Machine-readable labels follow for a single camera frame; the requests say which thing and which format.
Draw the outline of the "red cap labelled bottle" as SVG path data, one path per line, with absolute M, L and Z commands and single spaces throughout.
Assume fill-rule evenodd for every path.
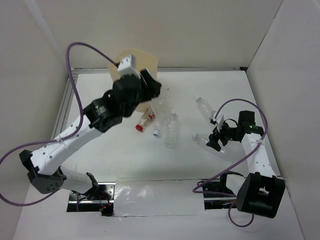
M 155 112 L 151 107 L 149 107 L 140 118 L 138 124 L 135 126 L 135 129 L 139 132 L 143 132 L 145 127 L 148 126 L 154 120 L 155 117 Z

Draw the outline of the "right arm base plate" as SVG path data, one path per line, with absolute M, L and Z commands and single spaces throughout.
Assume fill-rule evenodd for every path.
M 204 192 L 217 192 L 227 195 L 219 195 L 213 193 L 204 193 L 204 209 L 205 210 L 219 210 L 228 209 L 235 201 L 236 196 L 226 187 L 226 181 L 215 179 L 200 188 Z

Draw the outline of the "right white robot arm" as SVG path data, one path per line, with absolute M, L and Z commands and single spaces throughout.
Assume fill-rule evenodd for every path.
M 248 175 L 227 171 L 219 177 L 214 187 L 201 181 L 202 192 L 210 197 L 234 197 L 238 211 L 273 219 L 279 209 L 286 185 L 272 169 L 262 137 L 265 132 L 255 122 L 253 111 L 239 112 L 235 127 L 230 127 L 223 117 L 209 137 L 199 134 L 192 139 L 203 149 L 223 153 L 223 147 L 239 142 L 245 152 Z

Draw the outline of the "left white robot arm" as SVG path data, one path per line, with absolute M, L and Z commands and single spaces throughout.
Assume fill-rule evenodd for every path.
M 112 89 L 93 100 L 83 110 L 83 116 L 59 134 L 52 143 L 34 150 L 23 150 L 19 158 L 28 170 L 30 183 L 42 194 L 59 189 L 70 190 L 92 200 L 102 191 L 95 177 L 62 167 L 64 161 L 81 147 L 100 137 L 111 127 L 128 118 L 140 103 L 157 98 L 161 83 L 148 70 L 140 76 L 128 74 L 116 80 Z

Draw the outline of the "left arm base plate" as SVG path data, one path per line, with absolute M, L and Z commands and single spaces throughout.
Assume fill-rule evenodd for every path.
M 101 216 L 114 216 L 114 197 L 116 182 L 99 182 L 97 195 L 87 198 L 83 194 L 74 191 L 69 192 L 67 213 L 91 213 L 97 212 Z

